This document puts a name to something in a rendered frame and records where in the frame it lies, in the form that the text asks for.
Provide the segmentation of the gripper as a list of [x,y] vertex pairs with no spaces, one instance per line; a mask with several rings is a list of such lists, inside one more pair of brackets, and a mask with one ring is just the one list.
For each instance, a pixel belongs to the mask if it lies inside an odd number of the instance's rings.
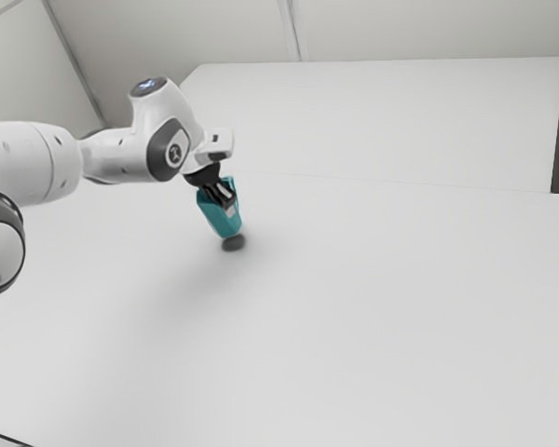
[[201,188],[208,200],[221,209],[230,209],[237,201],[237,193],[233,187],[226,182],[221,182],[221,163],[213,162],[210,165],[192,173],[183,175],[185,181]]

